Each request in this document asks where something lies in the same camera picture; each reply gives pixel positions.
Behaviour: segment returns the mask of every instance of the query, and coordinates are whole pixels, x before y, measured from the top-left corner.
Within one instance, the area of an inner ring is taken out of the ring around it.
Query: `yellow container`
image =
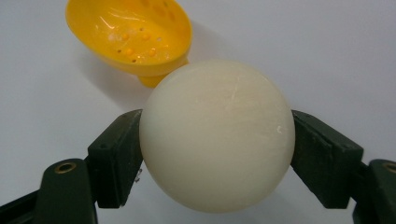
[[[188,62],[191,23],[174,0],[69,0],[66,21],[100,59],[148,87]]]

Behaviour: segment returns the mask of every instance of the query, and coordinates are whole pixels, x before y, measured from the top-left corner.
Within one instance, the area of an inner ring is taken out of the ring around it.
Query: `white table surface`
[[[191,18],[191,63],[251,64],[293,109],[396,160],[396,2],[179,0]],[[66,1],[0,1],[0,204],[39,188],[44,170],[85,158],[118,115],[151,89],[96,59],[69,31]],[[326,210],[290,168],[275,192],[244,211],[210,215],[172,201],[143,165],[128,203],[98,209],[100,223],[352,223]]]

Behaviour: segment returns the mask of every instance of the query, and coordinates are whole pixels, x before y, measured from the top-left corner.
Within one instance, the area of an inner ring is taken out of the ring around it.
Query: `screw hole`
[[[389,172],[396,174],[396,164],[391,162],[384,163],[384,167],[387,168]]]
[[[68,162],[58,165],[55,168],[55,173],[58,175],[62,175],[62,174],[65,174],[65,173],[68,173],[68,172],[74,170],[76,167],[77,167],[77,165],[75,163],[68,161]]]

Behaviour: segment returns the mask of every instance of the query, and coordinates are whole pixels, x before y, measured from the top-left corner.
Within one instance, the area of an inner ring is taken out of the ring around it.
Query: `white ball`
[[[191,63],[150,95],[140,146],[171,198],[203,212],[232,212],[280,182],[294,150],[294,122],[281,92],[259,71],[230,61]]]

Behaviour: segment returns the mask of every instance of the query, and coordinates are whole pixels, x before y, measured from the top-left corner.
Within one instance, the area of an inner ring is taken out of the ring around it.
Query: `plastic part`
[[[0,207],[0,223],[32,223],[37,191]]]
[[[370,161],[367,182],[379,223],[396,223],[396,162]]]
[[[174,0],[69,0],[65,14],[85,46],[148,87],[187,62],[191,23]]]
[[[326,208],[347,208],[352,174],[363,148],[321,120],[293,110],[296,144],[291,166]]]
[[[44,172],[33,223],[97,223],[84,160],[59,161]]]
[[[86,162],[99,207],[125,205],[143,158],[139,142],[142,110],[114,120],[88,147]]]

